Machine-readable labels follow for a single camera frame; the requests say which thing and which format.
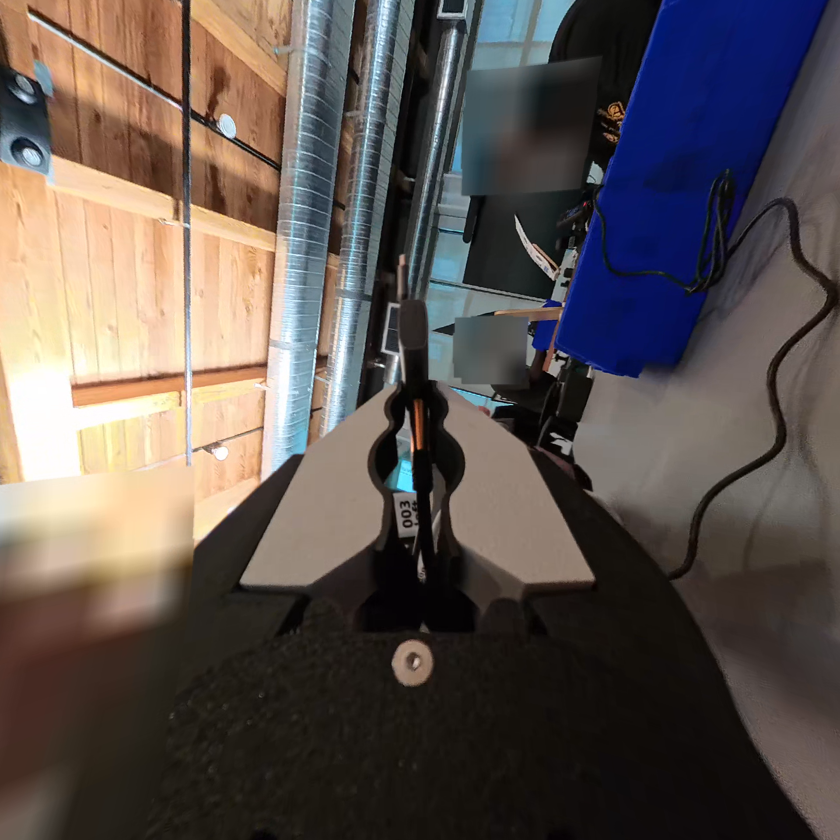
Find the silver ventilation duct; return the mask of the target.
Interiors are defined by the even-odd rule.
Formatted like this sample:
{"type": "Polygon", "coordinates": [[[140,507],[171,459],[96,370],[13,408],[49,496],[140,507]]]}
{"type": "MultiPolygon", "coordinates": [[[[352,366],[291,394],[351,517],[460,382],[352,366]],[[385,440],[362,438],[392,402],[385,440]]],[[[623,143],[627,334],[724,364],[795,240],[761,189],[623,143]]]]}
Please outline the silver ventilation duct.
{"type": "Polygon", "coordinates": [[[294,2],[269,319],[262,480],[308,442],[337,152],[335,2],[294,2]]]}
{"type": "Polygon", "coordinates": [[[319,426],[321,438],[356,407],[378,254],[377,236],[382,232],[385,199],[380,180],[402,3],[369,2],[367,9],[360,99],[353,119],[348,202],[319,426]]]}

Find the black cable blue plugs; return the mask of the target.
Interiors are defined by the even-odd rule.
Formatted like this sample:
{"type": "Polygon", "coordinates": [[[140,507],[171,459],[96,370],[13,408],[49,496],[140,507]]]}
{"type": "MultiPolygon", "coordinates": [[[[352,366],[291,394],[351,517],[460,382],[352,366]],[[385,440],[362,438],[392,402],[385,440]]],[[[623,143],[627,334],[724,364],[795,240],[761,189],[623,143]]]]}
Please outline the black cable blue plugs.
{"type": "Polygon", "coordinates": [[[606,239],[606,218],[599,204],[601,185],[591,195],[591,210],[599,221],[602,231],[601,252],[605,268],[615,277],[640,278],[657,277],[681,289],[687,297],[707,293],[723,278],[728,267],[728,229],[736,197],[736,179],[731,168],[721,171],[711,183],[707,197],[705,223],[700,236],[700,247],[695,272],[690,280],[682,280],[658,269],[618,269],[609,258],[606,239]]]}

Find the silver metal pipe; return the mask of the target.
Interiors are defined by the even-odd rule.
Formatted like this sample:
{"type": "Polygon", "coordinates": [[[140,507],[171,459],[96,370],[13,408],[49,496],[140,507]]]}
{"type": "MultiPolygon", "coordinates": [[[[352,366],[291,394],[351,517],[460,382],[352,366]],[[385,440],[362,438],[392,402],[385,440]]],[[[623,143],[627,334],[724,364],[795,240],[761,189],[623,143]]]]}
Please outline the silver metal pipe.
{"type": "Polygon", "coordinates": [[[427,294],[427,256],[445,171],[448,126],[454,108],[460,56],[466,37],[469,2],[439,2],[440,23],[432,93],[406,229],[406,283],[411,298],[427,294]]]}

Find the black monitor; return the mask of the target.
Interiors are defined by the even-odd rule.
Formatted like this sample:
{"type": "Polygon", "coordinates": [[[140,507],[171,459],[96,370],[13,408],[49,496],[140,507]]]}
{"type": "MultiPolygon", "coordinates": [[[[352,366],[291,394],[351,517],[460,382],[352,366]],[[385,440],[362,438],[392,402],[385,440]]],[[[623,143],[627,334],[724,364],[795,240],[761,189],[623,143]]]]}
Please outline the black monitor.
{"type": "Polygon", "coordinates": [[[522,244],[516,220],[529,241],[552,256],[556,224],[566,208],[566,199],[562,192],[472,196],[463,235],[469,246],[464,283],[541,300],[549,298],[554,283],[522,244]]]}

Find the black cable orange plugs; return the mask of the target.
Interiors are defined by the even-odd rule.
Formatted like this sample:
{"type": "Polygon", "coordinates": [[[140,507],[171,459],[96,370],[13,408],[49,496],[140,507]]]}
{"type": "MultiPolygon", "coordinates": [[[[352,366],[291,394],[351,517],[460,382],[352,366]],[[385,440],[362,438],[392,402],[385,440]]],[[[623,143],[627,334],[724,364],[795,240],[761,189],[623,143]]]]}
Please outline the black cable orange plugs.
{"type": "MultiPolygon", "coordinates": [[[[788,219],[789,236],[787,240],[794,263],[803,274],[813,279],[817,285],[822,288],[825,293],[825,301],[820,310],[780,346],[771,359],[767,369],[766,392],[773,418],[773,426],[775,429],[773,444],[767,451],[761,454],[761,456],[720,479],[719,482],[712,486],[700,499],[690,521],[686,555],[681,565],[677,566],[674,570],[668,573],[668,579],[670,581],[677,581],[681,579],[694,568],[699,548],[702,522],[706,516],[708,508],[711,506],[711,503],[717,499],[724,490],[730,488],[736,482],[758,471],[762,467],[765,467],[783,452],[784,447],[787,444],[789,430],[781,408],[778,388],[778,375],[781,365],[788,354],[793,351],[793,348],[813,330],[820,326],[838,307],[837,283],[830,280],[826,274],[816,268],[804,255],[802,250],[800,215],[796,204],[789,197],[776,198],[766,204],[766,206],[763,207],[752,220],[750,220],[741,236],[737,239],[735,244],[730,247],[729,255],[731,256],[734,254],[734,252],[739,249],[743,240],[747,237],[747,234],[754,229],[756,224],[767,213],[777,207],[785,211],[788,219]]],[[[412,429],[413,474],[416,482],[415,487],[425,495],[428,494],[432,486],[432,447],[431,444],[428,443],[426,436],[426,431],[431,417],[428,406],[430,394],[431,385],[427,384],[425,394],[420,398],[411,399],[408,407],[408,416],[411,419],[410,422],[412,429]]]]}

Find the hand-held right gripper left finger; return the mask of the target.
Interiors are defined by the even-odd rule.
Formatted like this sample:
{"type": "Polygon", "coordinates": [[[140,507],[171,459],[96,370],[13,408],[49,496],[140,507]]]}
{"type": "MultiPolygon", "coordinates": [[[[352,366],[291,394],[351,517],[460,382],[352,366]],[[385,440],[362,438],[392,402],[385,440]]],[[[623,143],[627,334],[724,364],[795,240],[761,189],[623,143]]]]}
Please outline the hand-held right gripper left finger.
{"type": "Polygon", "coordinates": [[[392,490],[401,387],[387,386],[301,457],[239,579],[246,592],[404,608],[404,547],[392,490]]]}

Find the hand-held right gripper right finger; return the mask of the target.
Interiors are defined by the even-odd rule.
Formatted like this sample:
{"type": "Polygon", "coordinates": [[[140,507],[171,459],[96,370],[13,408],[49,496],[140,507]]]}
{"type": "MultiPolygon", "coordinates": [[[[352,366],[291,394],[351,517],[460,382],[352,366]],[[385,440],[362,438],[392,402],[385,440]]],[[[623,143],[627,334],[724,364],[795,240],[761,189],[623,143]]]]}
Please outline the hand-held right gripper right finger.
{"type": "Polygon", "coordinates": [[[495,602],[591,590],[594,572],[529,448],[453,388],[434,390],[428,629],[471,632],[495,602]]]}

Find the blue plastic bin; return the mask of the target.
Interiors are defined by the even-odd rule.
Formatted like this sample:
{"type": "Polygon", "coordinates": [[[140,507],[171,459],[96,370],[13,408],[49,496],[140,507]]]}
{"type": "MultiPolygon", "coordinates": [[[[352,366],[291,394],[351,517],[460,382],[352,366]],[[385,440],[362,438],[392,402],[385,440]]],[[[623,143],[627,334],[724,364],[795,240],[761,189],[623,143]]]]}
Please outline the blue plastic bin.
{"type": "MultiPolygon", "coordinates": [[[[663,2],[598,201],[621,270],[695,272],[711,183],[736,179],[728,236],[823,16],[825,1],[663,2]]],[[[584,241],[557,333],[562,352],[610,375],[676,365],[707,293],[604,266],[584,241]]]]}

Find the black ceiling bracket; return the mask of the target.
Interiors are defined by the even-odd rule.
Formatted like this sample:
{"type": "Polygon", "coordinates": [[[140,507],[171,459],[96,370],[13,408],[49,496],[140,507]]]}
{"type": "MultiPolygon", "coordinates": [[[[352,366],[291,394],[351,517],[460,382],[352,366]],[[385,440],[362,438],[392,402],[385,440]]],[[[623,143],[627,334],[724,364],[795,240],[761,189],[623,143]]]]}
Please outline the black ceiling bracket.
{"type": "Polygon", "coordinates": [[[36,78],[1,67],[1,162],[54,176],[47,96],[36,78]]]}

